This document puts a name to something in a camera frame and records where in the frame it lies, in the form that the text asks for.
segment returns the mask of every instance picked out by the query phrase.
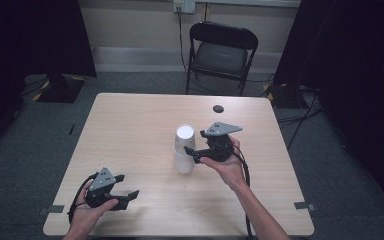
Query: black backdrop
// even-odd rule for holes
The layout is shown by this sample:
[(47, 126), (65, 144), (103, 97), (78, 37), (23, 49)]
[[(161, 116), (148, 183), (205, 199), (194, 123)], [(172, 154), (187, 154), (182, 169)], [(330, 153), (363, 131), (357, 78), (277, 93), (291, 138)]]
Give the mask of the black backdrop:
[(274, 84), (320, 90), (350, 153), (384, 191), (384, 1), (302, 0)]
[(0, 0), (0, 132), (25, 77), (48, 72), (96, 77), (78, 1)]

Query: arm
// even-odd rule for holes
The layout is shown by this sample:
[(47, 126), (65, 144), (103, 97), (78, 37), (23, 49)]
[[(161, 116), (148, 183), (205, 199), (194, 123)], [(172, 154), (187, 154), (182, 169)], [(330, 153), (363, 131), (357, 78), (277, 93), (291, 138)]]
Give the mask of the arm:
[[(231, 140), (236, 146), (234, 148), (235, 152), (239, 154), (239, 141), (232, 137)], [(242, 163), (239, 159), (232, 155), (225, 162), (216, 162), (207, 157), (202, 157), (200, 161), (216, 170), (223, 181), (235, 192), (254, 227), (258, 239), (289, 239), (283, 228), (260, 203), (251, 188), (246, 184)]]
[(92, 181), (88, 182), (80, 192), (76, 200), (79, 205), (74, 211), (73, 220), (71, 221), (70, 229), (63, 239), (66, 240), (80, 240), (86, 239), (90, 231), (93, 230), (99, 218), (106, 212), (117, 205), (117, 199), (111, 199), (97, 208), (91, 208), (86, 203), (86, 192), (89, 189)]

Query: white cup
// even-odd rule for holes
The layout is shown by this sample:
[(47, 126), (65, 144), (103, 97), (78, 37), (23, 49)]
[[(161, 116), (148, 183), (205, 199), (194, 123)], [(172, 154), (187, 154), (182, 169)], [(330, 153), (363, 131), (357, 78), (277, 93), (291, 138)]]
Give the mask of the white cup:
[(174, 167), (180, 173), (190, 173), (195, 167), (195, 162), (192, 156), (189, 156), (183, 150), (183, 153), (176, 151), (174, 147)]
[(195, 130), (188, 124), (182, 124), (176, 129), (174, 149), (183, 155), (186, 154), (184, 147), (195, 149)]

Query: chair backrest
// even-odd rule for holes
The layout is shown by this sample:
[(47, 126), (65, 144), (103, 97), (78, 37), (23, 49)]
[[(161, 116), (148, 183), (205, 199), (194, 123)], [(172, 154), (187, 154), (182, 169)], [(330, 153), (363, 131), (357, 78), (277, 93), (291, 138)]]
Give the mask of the chair backrest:
[(229, 47), (256, 50), (258, 38), (246, 28), (232, 27), (214, 22), (199, 22), (189, 30), (191, 43), (193, 40), (209, 42)]

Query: black device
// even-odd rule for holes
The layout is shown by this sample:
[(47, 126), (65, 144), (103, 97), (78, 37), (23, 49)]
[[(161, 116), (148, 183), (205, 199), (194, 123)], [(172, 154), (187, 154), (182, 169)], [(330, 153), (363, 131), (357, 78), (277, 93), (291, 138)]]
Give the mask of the black device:
[(113, 176), (108, 168), (102, 168), (101, 172), (97, 172), (91, 176), (89, 176), (80, 187), (79, 191), (76, 194), (76, 197), (73, 200), (73, 204), (70, 207), (70, 212), (68, 212), (68, 219), (71, 223), (71, 219), (73, 218), (74, 210), (81, 204), (76, 204), (77, 198), (84, 185), (90, 180), (94, 179), (92, 185), (90, 185), (87, 194), (86, 194), (86, 202), (81, 204), (87, 204), (92, 208), (96, 208), (104, 204), (106, 201), (111, 199), (117, 199), (118, 204), (115, 205), (110, 211), (119, 211), (126, 210), (130, 201), (136, 199), (139, 194), (139, 190), (129, 193), (127, 196), (114, 196), (111, 195), (111, 190), (114, 187), (114, 184), (122, 182), (124, 180), (124, 175)]
[(196, 164), (201, 163), (201, 157), (209, 157), (217, 162), (224, 162), (233, 153), (233, 143), (229, 133), (241, 131), (242, 128), (226, 123), (215, 122), (209, 129), (200, 131), (203, 138), (207, 138), (208, 149), (195, 151), (184, 147), (186, 154), (193, 157)]

